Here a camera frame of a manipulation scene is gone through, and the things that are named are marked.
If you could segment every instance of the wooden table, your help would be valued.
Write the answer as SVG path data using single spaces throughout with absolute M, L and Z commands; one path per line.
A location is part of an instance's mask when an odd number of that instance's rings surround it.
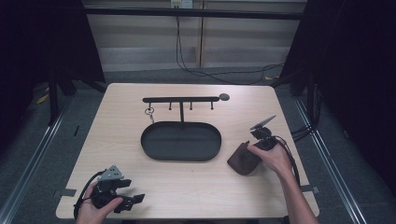
M 219 154 L 210 161 L 155 161 L 140 144 L 142 132 L 151 124 L 142 102 L 145 97 L 230 95 L 229 101 L 184 104 L 185 120 L 212 124 L 221 133 Z M 178 104 L 152 105 L 155 121 L 180 120 Z M 119 195 L 146 197 L 131 211 L 111 213 L 119 219 L 179 218 L 260 218 L 287 214 L 282 188 L 276 174 L 259 164 L 248 176 L 237 174 L 227 160 L 247 140 L 257 140 L 249 128 L 269 118 L 273 134 L 288 143 L 297 162 L 302 185 L 309 184 L 292 141 L 274 89 L 263 86 L 178 85 L 178 84 L 111 84 L 93 121 L 86 142 L 70 176 L 67 189 L 77 189 L 75 197 L 62 197 L 56 211 L 59 218 L 73 218 L 73 204 L 90 177 L 116 164 L 132 179 L 129 188 L 118 189 Z M 312 192 L 304 194 L 314 213 L 319 210 Z

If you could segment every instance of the person's hand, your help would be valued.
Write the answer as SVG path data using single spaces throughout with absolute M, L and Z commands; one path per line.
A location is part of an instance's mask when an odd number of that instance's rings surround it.
M 97 182 L 91 183 L 87 190 L 85 191 L 84 199 L 91 196 L 93 188 L 96 186 Z M 121 203 L 122 198 L 115 198 L 106 206 L 101 209 L 97 209 L 93 204 L 91 199 L 85 200 L 78 211 L 77 224 L 99 224 L 102 223 L 107 215 L 114 211 Z
M 265 151 L 253 145 L 248 145 L 247 149 L 253 154 L 256 154 L 268 165 L 268 167 L 275 171 L 278 175 L 284 172 L 291 172 L 291 163 L 285 149 L 276 144 L 271 150 Z

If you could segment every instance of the black wire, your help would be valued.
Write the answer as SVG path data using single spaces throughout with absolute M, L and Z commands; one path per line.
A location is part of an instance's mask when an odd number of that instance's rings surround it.
M 93 176 L 91 177 L 91 179 L 90 179 L 90 180 L 87 182 L 87 184 L 85 185 L 84 189 L 83 189 L 83 190 L 81 191 L 81 193 L 79 194 L 79 197 L 78 197 L 78 199 L 77 199 L 77 202 L 76 202 L 76 204 L 74 205 L 74 207 L 75 207 L 75 209 L 74 209 L 74 217 L 75 217 L 75 219 L 77 219 L 77 217 L 78 217 L 78 210 L 79 210 L 79 208 L 81 207 L 81 204 L 82 204 L 85 200 L 87 200 L 87 199 L 83 199 L 82 197 L 84 197 L 85 191 L 87 190 L 88 186 L 91 184 L 91 182 L 92 182 L 97 176 L 102 175 L 105 171 L 106 171 L 106 170 L 100 171 L 100 172 L 96 173 L 95 175 L 93 175 Z
M 308 126 L 303 127 L 297 131 L 291 132 L 294 142 L 298 142 L 301 139 L 305 138 L 307 135 L 311 134 L 318 127 L 322 100 L 323 100 L 323 96 L 321 95 L 318 88 L 316 88 L 315 101 L 314 101 L 315 110 L 314 110 L 313 120 L 310 122 Z
M 178 58 L 179 58 L 178 54 L 180 54 L 180 60 L 181 60 L 182 65 L 178 61 Z M 186 64 L 184 62 L 184 58 L 183 58 L 182 47 L 181 47 L 181 38 L 180 38 L 180 21 L 179 21 L 179 17 L 177 17 L 177 50 L 176 50 L 176 57 L 177 57 L 177 65 L 183 71 L 186 71 L 189 74 L 194 75 L 196 77 L 212 77 L 212 78 L 214 78 L 214 79 L 216 79 L 218 81 L 225 82 L 225 83 L 232 84 L 232 85 L 253 85 L 253 84 L 256 84 L 256 83 L 262 81 L 262 79 L 264 77 L 264 71 L 268 71 L 270 69 L 273 69 L 273 68 L 276 68 L 276 67 L 284 65 L 284 63 L 268 64 L 268 65 L 265 65 L 262 69 L 255 70 L 255 71 L 242 71 L 242 72 L 233 71 L 233 72 L 220 72 L 220 73 L 212 73 L 212 74 L 208 74 L 208 73 L 201 72 L 201 71 L 192 71 L 189 68 L 187 68 L 187 66 L 186 66 Z M 249 83 L 235 83 L 235 82 L 227 81 L 227 80 L 224 80 L 224 79 L 216 77 L 216 76 L 219 76 L 219 75 L 241 74 L 241 73 L 242 74 L 262 73 L 262 74 L 261 74 L 259 79 L 255 80 L 255 81 L 252 81 L 252 82 L 249 82 Z
M 301 187 L 301 183 L 300 183 L 300 173 L 298 172 L 298 168 L 297 168 L 296 161 L 295 161 L 295 159 L 293 158 L 293 156 L 292 156 L 292 154 L 291 154 L 291 151 L 290 151 L 290 148 L 289 148 L 288 144 L 287 144 L 286 141 L 285 141 L 282 137 L 280 137 L 280 136 L 274 136 L 274 138 L 275 138 L 275 140 L 283 147 L 283 149 L 285 149 L 286 154 L 287 154 L 288 157 L 289 157 L 289 160 L 290 160 L 290 163 L 291 163 L 291 167 L 293 168 L 294 176 L 295 176 L 295 178 L 296 178 L 297 184 L 298 184 L 299 187 Z

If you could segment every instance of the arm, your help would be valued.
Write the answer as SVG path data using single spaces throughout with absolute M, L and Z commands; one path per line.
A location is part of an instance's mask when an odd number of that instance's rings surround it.
M 257 147 L 249 145 L 249 151 L 258 155 L 269 166 L 271 170 L 276 172 L 285 194 L 286 206 L 288 207 L 289 219 L 292 224 L 316 224 L 317 218 L 309 207 L 304 195 L 300 191 L 295 176 L 291 170 L 290 160 L 283 149 L 278 144 L 269 151 L 261 150 Z
M 82 203 L 78 211 L 77 224 L 100 224 L 102 223 L 107 215 L 116 209 L 123 201 L 122 198 L 115 198 L 105 207 L 97 209 L 89 197 L 92 194 L 93 188 L 96 186 L 97 182 L 90 184 L 85 192 L 84 198 L 86 200 Z

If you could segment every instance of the metal rod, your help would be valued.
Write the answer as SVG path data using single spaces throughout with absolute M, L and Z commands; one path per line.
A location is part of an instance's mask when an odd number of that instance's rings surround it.
M 180 121 L 182 125 L 184 126 L 184 108 L 183 108 L 183 102 L 180 102 Z
M 265 12 L 160 7 L 35 7 L 34 9 L 50 12 L 59 11 L 65 13 L 85 13 L 92 15 L 244 18 L 288 21 L 299 21 L 304 16 L 304 13 L 298 12 Z
M 219 100 L 218 96 L 143 98 L 144 103 L 217 102 L 218 100 Z

